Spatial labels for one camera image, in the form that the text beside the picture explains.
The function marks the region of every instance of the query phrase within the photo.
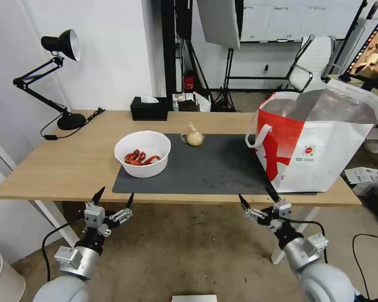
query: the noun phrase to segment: crayfish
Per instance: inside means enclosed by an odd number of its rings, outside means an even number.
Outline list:
[[[140,152],[139,149],[134,150],[133,153],[129,153],[125,156],[125,163],[131,164],[133,166],[146,166],[148,164],[152,164],[153,159],[161,160],[161,157],[158,155],[153,155],[149,159],[147,159],[145,162],[142,163],[143,160],[145,160],[146,154],[144,152]]]

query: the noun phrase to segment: lamp shade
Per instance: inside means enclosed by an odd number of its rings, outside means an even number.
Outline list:
[[[43,48],[50,52],[62,52],[72,60],[79,61],[81,56],[80,44],[76,32],[72,29],[66,30],[58,38],[44,36],[41,39]]]

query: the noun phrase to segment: printed logo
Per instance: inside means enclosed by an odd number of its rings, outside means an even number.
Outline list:
[[[304,150],[302,151],[302,155],[309,155],[312,156],[315,153],[316,146],[313,145],[306,145],[304,147]]]

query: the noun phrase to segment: onion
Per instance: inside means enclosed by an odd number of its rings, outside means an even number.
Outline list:
[[[181,140],[191,146],[200,146],[203,144],[203,140],[205,138],[204,135],[198,132],[196,128],[193,127],[192,123],[189,123],[189,126],[192,128],[192,132],[189,134],[181,134]]]

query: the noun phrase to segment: monitor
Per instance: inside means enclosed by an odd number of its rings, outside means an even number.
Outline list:
[[[378,24],[350,63],[345,74],[362,80],[363,89],[378,89]]]

